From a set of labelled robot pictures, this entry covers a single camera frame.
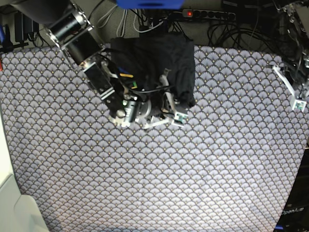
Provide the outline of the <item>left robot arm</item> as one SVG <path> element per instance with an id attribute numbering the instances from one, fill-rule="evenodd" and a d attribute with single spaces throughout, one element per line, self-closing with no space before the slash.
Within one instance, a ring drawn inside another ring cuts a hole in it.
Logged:
<path id="1" fill-rule="evenodd" d="M 278 13 L 283 14 L 288 37 L 296 48 L 292 58 L 282 55 L 284 67 L 273 66 L 291 94 L 290 107 L 304 112 L 309 104 L 309 2 L 307 0 L 274 0 Z"/>

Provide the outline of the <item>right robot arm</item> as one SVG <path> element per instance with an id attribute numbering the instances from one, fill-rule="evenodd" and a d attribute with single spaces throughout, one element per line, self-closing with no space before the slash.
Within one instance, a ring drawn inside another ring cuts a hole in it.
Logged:
<path id="1" fill-rule="evenodd" d="M 156 25 L 137 38 L 117 37 L 108 47 L 91 35 L 93 25 L 70 0 L 12 0 L 11 6 L 42 24 L 49 38 L 82 68 L 109 110 L 112 123 L 145 129 L 182 127 L 194 105 L 194 44 Z"/>

